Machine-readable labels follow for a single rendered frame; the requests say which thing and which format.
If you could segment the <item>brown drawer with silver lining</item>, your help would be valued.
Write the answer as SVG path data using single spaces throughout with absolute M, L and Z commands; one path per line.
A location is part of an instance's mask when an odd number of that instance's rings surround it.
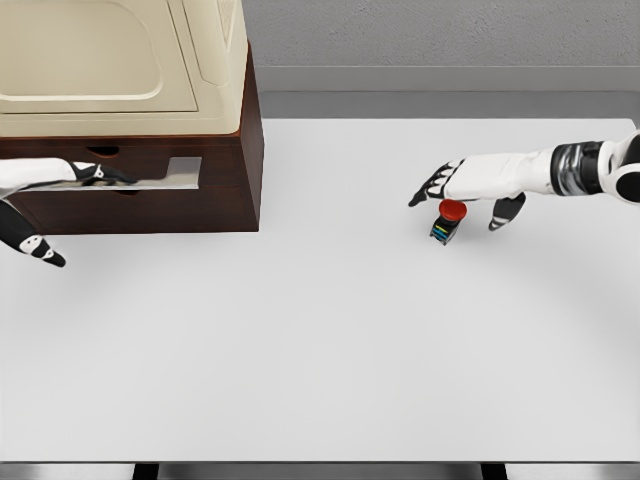
M 63 191 L 170 191 L 170 190 L 196 190 L 199 188 L 199 180 L 204 160 L 202 157 L 171 157 L 166 174 L 161 179 L 136 179 L 135 184 L 116 182 L 109 184 L 106 181 L 97 181 L 93 185 L 83 186 L 81 181 L 64 182 L 52 185 L 32 187 L 22 191 L 63 192 Z

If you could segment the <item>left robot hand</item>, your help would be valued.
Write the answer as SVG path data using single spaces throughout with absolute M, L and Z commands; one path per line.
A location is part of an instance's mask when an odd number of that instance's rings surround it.
M 6 198 L 32 187 L 81 181 L 135 184 L 136 179 L 104 164 L 74 162 L 61 158 L 25 158 L 0 161 L 0 242 L 13 250 L 64 267 L 66 260 L 39 234 Z

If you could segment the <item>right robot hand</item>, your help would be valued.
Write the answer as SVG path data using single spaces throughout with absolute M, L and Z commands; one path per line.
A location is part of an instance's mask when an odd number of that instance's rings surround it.
M 515 218 L 526 200 L 525 192 L 535 185 L 523 155 L 469 156 L 440 166 L 417 190 L 409 206 L 430 198 L 494 200 L 489 230 L 496 231 Z

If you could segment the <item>plain brown drawer front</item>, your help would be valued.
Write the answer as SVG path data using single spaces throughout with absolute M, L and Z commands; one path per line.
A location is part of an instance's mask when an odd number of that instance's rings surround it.
M 22 192 L 9 201 L 44 234 L 255 231 L 255 211 L 237 187 L 195 190 Z

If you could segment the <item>brown wooden drawer cabinet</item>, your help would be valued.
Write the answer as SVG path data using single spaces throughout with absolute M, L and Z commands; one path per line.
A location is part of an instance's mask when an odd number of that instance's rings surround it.
M 239 123 L 230 133 L 186 112 L 71 114 L 51 133 L 0 137 L 0 159 L 101 162 L 140 180 L 163 178 L 171 157 L 202 157 L 198 189 L 239 188 L 259 229 L 265 140 L 251 51 L 244 63 Z

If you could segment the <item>red button emergency switch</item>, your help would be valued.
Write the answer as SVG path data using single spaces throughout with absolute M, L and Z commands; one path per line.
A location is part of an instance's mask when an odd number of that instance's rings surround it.
M 467 215 L 467 206 L 461 201 L 444 199 L 439 203 L 438 212 L 439 216 L 432 225 L 430 236 L 446 246 Z

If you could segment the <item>cream plastic appliance housing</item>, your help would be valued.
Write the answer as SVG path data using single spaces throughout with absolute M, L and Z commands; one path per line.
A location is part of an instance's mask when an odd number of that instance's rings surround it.
M 0 0 L 0 138 L 229 134 L 241 0 Z

